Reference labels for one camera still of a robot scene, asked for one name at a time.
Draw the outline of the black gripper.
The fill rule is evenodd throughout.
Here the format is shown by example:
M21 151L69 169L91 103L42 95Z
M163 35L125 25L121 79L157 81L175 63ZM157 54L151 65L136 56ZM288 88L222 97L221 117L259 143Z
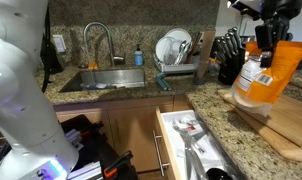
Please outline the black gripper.
M302 9L302 0L229 0L229 7L248 15L254 21L262 19L262 25L255 27L258 48L262 52L261 68L268 68L272 64L274 52L274 21L275 16L291 20L298 16ZM279 24L279 39L291 41L293 34L289 32L289 22Z

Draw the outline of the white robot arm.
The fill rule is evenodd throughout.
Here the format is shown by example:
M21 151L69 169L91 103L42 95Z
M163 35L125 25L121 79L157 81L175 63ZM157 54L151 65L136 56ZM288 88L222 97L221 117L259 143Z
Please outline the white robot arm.
M0 0L0 180L67 180L79 160L35 79L47 15L48 0Z

